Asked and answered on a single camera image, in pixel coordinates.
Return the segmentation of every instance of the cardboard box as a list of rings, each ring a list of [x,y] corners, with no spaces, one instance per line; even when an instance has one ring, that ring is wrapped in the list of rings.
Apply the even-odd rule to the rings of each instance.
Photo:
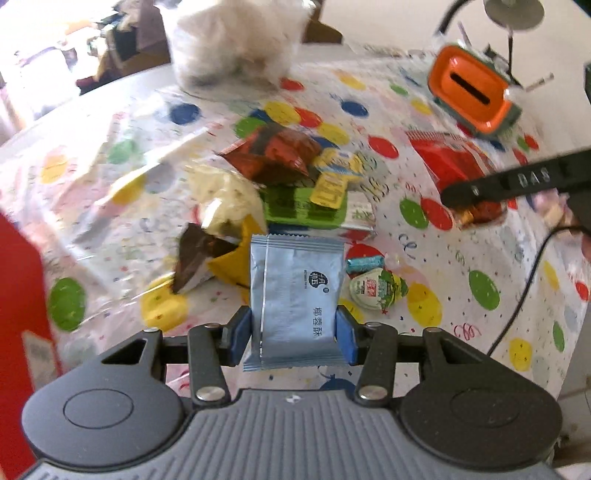
[[[310,202],[312,188],[268,187],[262,193],[269,233],[362,241],[374,235],[375,216],[363,192],[347,192],[333,210]]]
[[[35,462],[21,429],[22,408],[60,369],[41,257],[1,214],[0,238],[0,479],[15,480]]]

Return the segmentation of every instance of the black cable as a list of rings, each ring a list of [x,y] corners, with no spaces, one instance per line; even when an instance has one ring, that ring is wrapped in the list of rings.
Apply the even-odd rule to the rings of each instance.
[[[554,235],[556,235],[557,233],[560,233],[560,232],[564,232],[566,230],[570,230],[571,232],[581,232],[581,233],[591,236],[591,231],[589,231],[589,229],[585,228],[582,225],[557,226],[557,227],[554,227],[548,233],[548,235],[546,235],[546,238],[542,242],[542,245],[540,246],[538,253],[535,255],[535,260],[534,260],[534,264],[531,267],[530,276],[527,279],[527,281],[525,282],[525,288],[523,289],[523,293],[521,294],[521,298],[517,302],[517,307],[515,307],[515,310],[513,311],[513,315],[511,315],[511,318],[509,319],[509,321],[507,322],[507,324],[505,325],[505,327],[503,328],[503,330],[501,331],[499,336],[496,338],[496,340],[493,342],[491,347],[488,349],[488,352],[486,353],[487,356],[491,356],[495,352],[495,349],[503,341],[503,338],[505,337],[505,335],[507,334],[507,332],[509,331],[509,329],[511,328],[511,326],[515,322],[515,319],[519,315],[519,313],[521,311],[521,307],[523,307],[523,304],[525,303],[525,299],[527,298],[527,294],[529,293],[530,288],[534,282],[535,273],[538,270],[538,266],[540,266],[540,261],[542,260],[542,254],[544,253],[544,249],[546,248],[546,245],[548,245],[548,242],[550,241],[550,239]]]
[[[513,76],[512,71],[513,71],[513,32],[509,32],[509,37],[508,37],[508,42],[509,42],[509,67],[507,70],[507,73],[509,74],[509,76]]]
[[[441,23],[439,24],[439,27],[437,27],[436,33],[442,33],[445,35],[445,33],[447,33],[447,29],[449,28],[449,24],[452,22],[453,17],[456,16],[457,11],[471,1],[472,0],[456,0],[453,2],[447,9],[447,12],[445,12],[445,15],[443,15]]]

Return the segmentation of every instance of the gray textured surface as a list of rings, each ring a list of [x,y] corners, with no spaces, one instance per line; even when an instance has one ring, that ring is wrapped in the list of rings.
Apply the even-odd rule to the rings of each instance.
[[[362,408],[342,391],[246,390],[226,408],[195,416],[160,456],[111,473],[40,464],[30,480],[557,480],[544,465],[477,473],[423,452],[389,412]]]

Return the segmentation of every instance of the plastic tablecloth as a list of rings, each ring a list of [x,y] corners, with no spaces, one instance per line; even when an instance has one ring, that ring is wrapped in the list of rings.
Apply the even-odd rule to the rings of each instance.
[[[425,88],[429,62],[302,64],[280,91],[258,101],[229,92],[227,101],[209,102],[171,86],[115,110],[71,111],[51,134],[4,162],[0,205],[42,253],[48,312],[65,366],[139,331],[148,318],[178,324],[167,335],[230,319],[242,304],[236,287],[212,279],[182,295],[167,288],[178,236],[195,217],[188,167],[216,164],[213,152],[271,121],[363,159],[358,188],[374,205],[376,236],[349,238],[347,249],[355,250],[348,254],[386,255],[408,294],[386,313],[365,310],[351,299],[346,279],[341,303],[359,322],[378,320],[409,335],[438,326],[486,351],[515,309],[547,228],[533,201],[519,199],[508,203],[502,223],[460,230],[408,132],[457,135],[496,168],[544,157],[545,135],[526,109],[499,141],[467,138],[432,102]],[[551,242],[494,357],[557,395],[585,315],[589,274],[580,238]],[[239,367],[225,374],[234,393],[353,388],[359,368]],[[416,367],[401,365],[395,393],[416,382]],[[187,394],[186,366],[169,367],[168,384]]]

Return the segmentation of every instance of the lamp head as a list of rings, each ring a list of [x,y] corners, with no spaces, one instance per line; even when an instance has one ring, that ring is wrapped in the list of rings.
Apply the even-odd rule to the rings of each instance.
[[[484,0],[484,10],[494,23],[513,31],[531,30],[544,19],[539,0]]]

